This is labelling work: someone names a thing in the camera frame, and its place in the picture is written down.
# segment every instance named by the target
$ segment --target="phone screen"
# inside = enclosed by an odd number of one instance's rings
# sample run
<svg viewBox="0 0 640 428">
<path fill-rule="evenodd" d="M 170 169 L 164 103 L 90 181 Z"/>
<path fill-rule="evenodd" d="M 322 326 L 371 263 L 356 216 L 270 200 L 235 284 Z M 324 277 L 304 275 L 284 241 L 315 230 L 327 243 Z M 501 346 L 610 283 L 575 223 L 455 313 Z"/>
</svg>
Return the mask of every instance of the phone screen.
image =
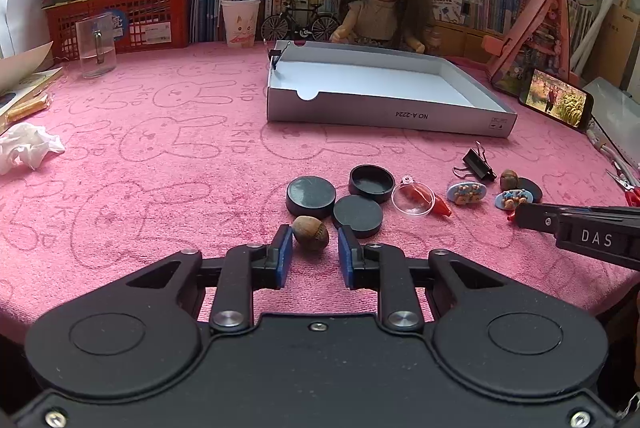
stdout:
<svg viewBox="0 0 640 428">
<path fill-rule="evenodd" d="M 582 90 L 552 75 L 534 70 L 524 104 L 577 128 L 586 100 L 587 94 Z"/>
</svg>

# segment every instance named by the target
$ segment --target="transparent plastic lid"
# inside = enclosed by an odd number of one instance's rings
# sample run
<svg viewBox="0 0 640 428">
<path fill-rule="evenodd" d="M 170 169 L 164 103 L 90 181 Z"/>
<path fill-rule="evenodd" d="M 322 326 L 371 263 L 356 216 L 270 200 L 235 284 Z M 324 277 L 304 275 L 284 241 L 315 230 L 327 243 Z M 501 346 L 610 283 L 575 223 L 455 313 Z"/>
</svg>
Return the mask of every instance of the transparent plastic lid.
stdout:
<svg viewBox="0 0 640 428">
<path fill-rule="evenodd" d="M 391 193 L 391 202 L 398 211 L 418 217 L 431 212 L 435 195 L 429 186 L 415 182 L 409 175 L 405 175 Z"/>
</svg>

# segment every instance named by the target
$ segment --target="person on phone screen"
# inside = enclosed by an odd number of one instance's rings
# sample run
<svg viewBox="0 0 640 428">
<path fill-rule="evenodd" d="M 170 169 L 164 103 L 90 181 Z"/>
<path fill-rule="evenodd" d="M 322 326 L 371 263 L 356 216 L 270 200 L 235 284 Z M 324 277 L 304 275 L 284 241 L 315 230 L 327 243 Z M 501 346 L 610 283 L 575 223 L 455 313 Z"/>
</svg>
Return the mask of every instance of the person on phone screen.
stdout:
<svg viewBox="0 0 640 428">
<path fill-rule="evenodd" d="M 549 88 L 549 92 L 546 94 L 546 108 L 545 112 L 549 113 L 554 109 L 554 104 L 556 104 L 556 88 Z"/>
</svg>

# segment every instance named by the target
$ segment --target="red scissors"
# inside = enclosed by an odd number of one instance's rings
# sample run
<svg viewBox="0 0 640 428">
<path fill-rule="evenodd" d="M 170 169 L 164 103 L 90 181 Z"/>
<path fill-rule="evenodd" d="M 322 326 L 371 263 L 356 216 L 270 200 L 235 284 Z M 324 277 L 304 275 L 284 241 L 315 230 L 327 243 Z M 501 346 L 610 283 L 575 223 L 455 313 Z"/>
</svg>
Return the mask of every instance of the red scissors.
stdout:
<svg viewBox="0 0 640 428">
<path fill-rule="evenodd" d="M 611 175 L 611 178 L 615 180 L 618 185 L 625 190 L 626 203 L 631 207 L 640 207 L 640 188 L 631 186 L 628 182 L 623 181 L 618 176 L 607 170 L 607 173 Z"/>
</svg>

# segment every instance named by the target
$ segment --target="red crate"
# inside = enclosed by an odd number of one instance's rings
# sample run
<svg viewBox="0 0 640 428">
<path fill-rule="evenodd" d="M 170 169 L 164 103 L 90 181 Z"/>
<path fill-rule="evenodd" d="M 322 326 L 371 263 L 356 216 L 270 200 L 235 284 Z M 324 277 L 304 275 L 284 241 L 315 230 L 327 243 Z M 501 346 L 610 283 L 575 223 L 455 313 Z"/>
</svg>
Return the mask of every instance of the red crate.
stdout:
<svg viewBox="0 0 640 428">
<path fill-rule="evenodd" d="M 190 0 L 80 0 L 45 10 L 55 58 L 79 59 L 76 22 L 105 12 L 114 16 L 116 52 L 181 48 L 189 44 Z M 164 22 L 171 25 L 170 41 L 147 43 L 146 26 Z"/>
</svg>

